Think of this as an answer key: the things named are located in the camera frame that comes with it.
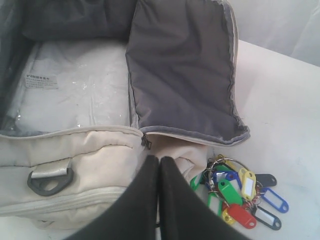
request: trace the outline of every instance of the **white table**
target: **white table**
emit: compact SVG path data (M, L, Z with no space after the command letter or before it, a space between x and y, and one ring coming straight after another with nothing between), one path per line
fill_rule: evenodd
M282 221L273 231L261 223L247 230L253 240L317 240L320 236L320 67L240 41L236 105L251 138L215 152L242 161L256 173L271 173L273 189L290 210L267 210ZM61 240L72 231L39 230L27 219L0 218L0 239Z

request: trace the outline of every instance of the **transparent plastic sheet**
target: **transparent plastic sheet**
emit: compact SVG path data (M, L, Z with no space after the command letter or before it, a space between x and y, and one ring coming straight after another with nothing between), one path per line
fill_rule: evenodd
M239 39L320 66L320 0L228 0Z
M126 44L116 40L36 43L2 132L32 136L77 127L129 126L125 51ZM34 79L44 77L44 82Z

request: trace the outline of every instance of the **gray bag lining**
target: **gray bag lining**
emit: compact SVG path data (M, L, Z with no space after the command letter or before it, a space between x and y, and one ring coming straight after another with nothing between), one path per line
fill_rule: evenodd
M249 137L234 104L238 40L225 6L138 1L126 56L140 130L226 145Z

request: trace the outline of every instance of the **black plastic buckle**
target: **black plastic buckle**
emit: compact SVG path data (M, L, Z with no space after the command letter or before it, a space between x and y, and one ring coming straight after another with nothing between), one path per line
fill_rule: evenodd
M61 192L74 179L74 171L70 167L66 169L66 175L62 176L31 178L32 173L33 171L30 172L27 180L28 187L36 194L44 197L49 197ZM57 181L57 186L53 189L46 190L45 187L52 181Z

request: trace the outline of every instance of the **zipper pull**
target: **zipper pull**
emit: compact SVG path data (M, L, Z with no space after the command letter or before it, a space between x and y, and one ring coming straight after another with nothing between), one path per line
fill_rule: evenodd
M152 142L150 142L149 140L148 140L148 136L144 133L143 134L143 137L141 138L141 145L142 146L144 146L144 147L146 147L147 149L151 149L151 147L152 147Z

